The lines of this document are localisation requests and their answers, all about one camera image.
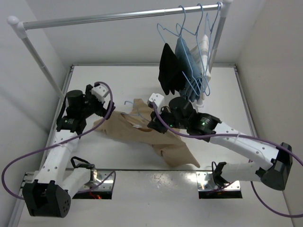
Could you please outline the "light blue wire hanger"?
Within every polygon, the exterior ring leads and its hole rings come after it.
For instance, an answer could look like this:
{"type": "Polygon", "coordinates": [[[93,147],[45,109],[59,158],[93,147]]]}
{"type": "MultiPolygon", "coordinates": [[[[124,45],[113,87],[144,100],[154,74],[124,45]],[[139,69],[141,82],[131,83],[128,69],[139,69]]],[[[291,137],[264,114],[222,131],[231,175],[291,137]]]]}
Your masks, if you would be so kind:
{"type": "Polygon", "coordinates": [[[149,121],[147,118],[145,118],[143,115],[140,114],[139,108],[137,107],[137,105],[134,102],[124,101],[124,105],[126,105],[126,104],[131,104],[132,107],[135,109],[135,113],[133,114],[133,113],[121,112],[121,114],[133,116],[133,117],[140,117],[147,122],[149,121]]]}

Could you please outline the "beige t shirt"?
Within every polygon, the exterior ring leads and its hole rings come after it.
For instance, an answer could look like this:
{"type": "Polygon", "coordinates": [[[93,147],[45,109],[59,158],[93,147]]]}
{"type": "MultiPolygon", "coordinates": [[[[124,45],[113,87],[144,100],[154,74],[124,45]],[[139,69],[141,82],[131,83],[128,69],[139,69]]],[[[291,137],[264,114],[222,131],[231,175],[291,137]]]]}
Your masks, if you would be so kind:
{"type": "MultiPolygon", "coordinates": [[[[139,108],[140,114],[150,121],[152,109],[142,99],[135,98],[133,102],[139,108]]],[[[140,117],[128,116],[121,114],[120,111],[113,111],[110,118],[99,125],[101,121],[99,119],[93,123],[93,126],[97,126],[95,131],[101,132],[112,139],[148,144],[170,167],[178,167],[185,164],[192,164],[197,168],[200,167],[200,164],[180,136],[170,131],[162,134],[150,129],[147,127],[148,122],[140,117]]]]}

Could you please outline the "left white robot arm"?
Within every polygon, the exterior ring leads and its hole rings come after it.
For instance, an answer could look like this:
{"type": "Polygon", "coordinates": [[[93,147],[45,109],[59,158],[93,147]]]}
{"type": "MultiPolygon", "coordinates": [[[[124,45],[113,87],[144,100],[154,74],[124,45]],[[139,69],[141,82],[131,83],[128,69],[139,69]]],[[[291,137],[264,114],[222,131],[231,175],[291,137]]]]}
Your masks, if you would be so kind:
{"type": "Polygon", "coordinates": [[[72,198],[97,188],[97,170],[95,165],[73,156],[79,140],[88,134],[85,131],[86,119],[92,115],[109,119],[114,110],[113,94],[108,84],[96,82],[87,85],[84,92],[71,90],[66,93],[56,120],[53,143],[41,169],[32,182],[25,183],[22,195],[28,212],[32,217],[67,216],[72,198]]]}

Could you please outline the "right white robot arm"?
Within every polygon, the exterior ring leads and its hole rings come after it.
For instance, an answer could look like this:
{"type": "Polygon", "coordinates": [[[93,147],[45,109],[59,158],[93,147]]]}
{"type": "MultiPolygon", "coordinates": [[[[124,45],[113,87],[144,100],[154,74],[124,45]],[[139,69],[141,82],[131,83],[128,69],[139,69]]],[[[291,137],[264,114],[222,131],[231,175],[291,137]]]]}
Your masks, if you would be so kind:
{"type": "Polygon", "coordinates": [[[247,136],[219,118],[197,112],[192,104],[182,97],[164,104],[164,96],[153,93],[147,102],[151,121],[148,127],[160,133],[171,131],[179,136],[178,129],[186,130],[184,137],[203,140],[227,148],[250,160],[249,163],[213,164],[211,182],[219,188],[234,181],[261,182],[267,187],[283,191],[292,167],[291,146],[287,143],[271,145],[247,136]]]}

